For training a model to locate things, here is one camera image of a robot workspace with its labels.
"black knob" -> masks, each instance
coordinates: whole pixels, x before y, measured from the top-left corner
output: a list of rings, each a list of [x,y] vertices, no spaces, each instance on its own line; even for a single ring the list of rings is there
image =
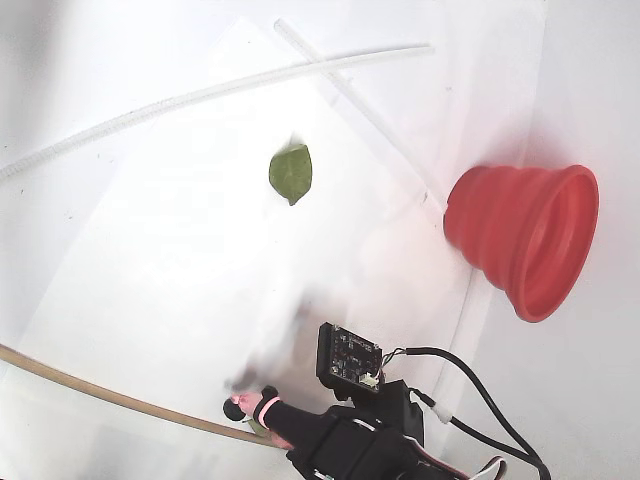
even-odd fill
[[[272,387],[271,385],[267,385],[262,389],[262,398],[265,400],[271,400],[278,396],[278,390],[276,387]]]
[[[232,420],[234,422],[239,422],[246,416],[244,412],[240,410],[240,407],[233,403],[230,398],[227,398],[227,400],[224,402],[222,411],[229,420]]]

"connector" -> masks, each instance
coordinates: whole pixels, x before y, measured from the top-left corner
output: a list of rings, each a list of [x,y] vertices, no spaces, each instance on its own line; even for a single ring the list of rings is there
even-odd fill
[[[365,384],[367,387],[375,387],[379,380],[375,377],[373,377],[369,372],[365,373],[364,375],[360,375],[360,378],[358,379],[360,383]]]

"black cable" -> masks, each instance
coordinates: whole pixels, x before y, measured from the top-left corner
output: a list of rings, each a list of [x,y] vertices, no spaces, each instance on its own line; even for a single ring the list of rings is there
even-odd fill
[[[464,374],[469,378],[469,380],[471,380],[473,385],[476,387],[476,389],[482,396],[483,400],[485,401],[485,403],[487,404],[491,412],[495,415],[498,422],[500,422],[500,425],[502,425],[502,427],[507,431],[507,433],[511,436],[511,438],[513,438],[518,443],[518,445],[520,445],[526,451],[526,454],[513,447],[497,442],[483,435],[477,430],[474,430],[473,428],[469,427],[465,423],[461,422],[457,418],[455,419],[456,420],[455,423],[453,422],[453,419],[451,423],[453,423],[456,427],[460,428],[460,430],[476,438],[477,440],[480,440],[481,442],[491,445],[494,448],[497,448],[506,453],[509,453],[531,465],[534,465],[540,473],[541,480],[551,480],[551,474],[549,473],[549,469],[544,465],[544,463],[540,459],[540,456],[533,449],[533,447],[531,447],[531,445],[529,445],[527,441],[524,438],[522,438],[520,434],[516,432],[516,430],[507,421],[507,419],[502,414],[502,412],[500,411],[496,403],[493,401],[493,398],[491,398],[491,395],[489,395],[489,392],[484,387],[484,385],[482,384],[478,376],[473,372],[473,370],[471,370],[471,368],[466,363],[464,363],[460,358],[455,356],[453,353],[450,353],[450,352],[447,352],[446,350],[442,350],[441,348],[435,348],[435,347],[406,348],[404,353],[406,355],[433,355],[436,357],[441,357],[441,358],[444,358],[445,360],[450,361],[451,363],[456,365],[460,370],[462,370]],[[420,392],[420,394],[421,395],[419,396],[421,399],[422,399],[422,396],[429,398],[429,400],[433,402],[433,405],[435,405],[435,402],[430,397],[423,394],[422,392]]]
[[[491,398],[491,395],[489,395],[489,392],[484,387],[484,385],[482,384],[480,379],[477,377],[477,375],[473,373],[473,370],[471,370],[471,368],[469,368],[469,366],[466,363],[460,360],[460,358],[455,356],[453,353],[450,353],[450,352],[447,352],[446,350],[442,350],[441,348],[435,348],[435,347],[407,348],[405,349],[405,352],[407,355],[433,355],[436,357],[442,357],[450,361],[451,363],[455,364],[460,370],[464,372],[464,374],[467,377],[469,377],[469,380],[471,380],[471,382],[476,387],[478,392],[480,392],[480,395],[482,395],[482,398],[484,399],[489,409],[493,412],[493,414],[498,419],[498,422],[500,422],[500,425],[502,425],[502,427],[507,431],[507,433],[511,436],[511,438],[513,438],[518,443],[518,445],[524,448],[524,450],[529,455],[537,459],[540,459],[540,457],[538,456],[536,451],[533,449],[533,447],[529,445],[527,441],[524,438],[522,438],[520,434],[516,432],[516,430],[507,421],[507,419],[502,414],[502,412],[500,411],[496,403],[493,401],[493,398]]]
[[[521,452],[516,448],[513,448],[502,442],[498,442],[493,438],[487,437],[486,435],[480,433],[479,431],[470,427],[469,425],[467,425],[462,420],[459,420],[456,417],[451,417],[451,424],[459,428],[460,430],[462,430],[467,435],[472,436],[476,440],[479,440],[482,443],[489,445],[490,447],[496,448],[498,450],[502,450],[503,452],[508,453],[509,455],[513,455],[514,457],[519,458],[524,462],[527,462],[529,465],[536,467],[538,469],[541,479],[551,480],[551,473],[549,472],[549,469],[544,463],[542,463],[542,460],[540,460],[539,458],[534,458],[531,455],[527,455],[526,453]]]
[[[435,407],[436,405],[435,400],[433,400],[426,393],[422,393],[417,388],[409,388],[409,391],[415,393],[418,397],[420,397],[420,400],[422,400],[424,404],[427,405],[429,408]],[[455,427],[458,427],[464,433],[472,436],[476,440],[480,440],[482,443],[486,443],[487,445],[493,448],[497,448],[498,450],[502,450],[503,452],[508,453],[509,455],[513,455],[514,457],[519,458],[520,460],[525,461],[530,465],[537,467],[538,464],[540,463],[537,458],[534,458],[525,452],[521,452],[520,450],[513,448],[510,445],[506,445],[504,443],[498,442],[497,440],[487,437],[486,435],[478,432],[477,430],[470,427],[469,425],[467,425],[462,420],[459,420],[456,417],[451,417],[451,424],[454,425]]]

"green leaf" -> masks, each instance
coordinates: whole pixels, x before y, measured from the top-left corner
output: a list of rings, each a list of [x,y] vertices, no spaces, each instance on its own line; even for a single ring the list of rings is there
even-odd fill
[[[306,145],[293,145],[276,153],[269,165],[269,183],[293,206],[311,188],[311,156]]]

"white floor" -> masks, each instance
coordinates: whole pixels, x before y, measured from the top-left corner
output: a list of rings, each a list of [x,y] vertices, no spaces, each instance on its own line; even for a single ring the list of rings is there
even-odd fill
[[[47,127],[16,140],[5,163],[158,98],[299,61],[271,28],[283,15],[325,54],[436,47],[433,57],[345,72],[429,174],[318,79],[225,97],[102,140],[0,185],[2,341],[108,388],[220,422],[225,382],[247,364],[290,401],[326,408],[331,395],[313,375],[315,332],[325,320],[384,348],[429,344],[470,359],[491,289],[448,246],[442,212],[425,193],[432,178],[450,189],[507,120],[526,126],[516,113],[534,97],[544,8],[488,2],[474,15],[462,6],[374,9],[373,34],[357,21],[365,11],[358,2],[311,13],[285,5],[278,15],[167,3],[146,35],[136,23],[142,17],[118,17],[121,31],[139,35],[133,43],[101,30],[98,20],[114,15],[101,9],[110,7],[66,6],[58,45],[74,54],[60,53],[57,80],[43,90],[51,95]],[[514,19],[520,30],[504,30]],[[332,28],[350,33],[336,44]],[[483,48],[495,45],[497,58],[482,60]],[[127,68],[133,73],[122,75]],[[488,120],[479,121],[483,113]],[[291,208],[266,179],[271,155],[292,135],[309,145],[314,183]],[[517,154],[522,145],[511,148]],[[441,367],[401,359],[389,374],[435,389],[455,408],[460,386]],[[0,476],[247,478],[268,467],[295,478],[278,452],[140,418],[15,369],[2,379],[0,405]],[[447,431],[426,420],[427,444],[439,451]],[[241,455],[253,461],[239,465]]]

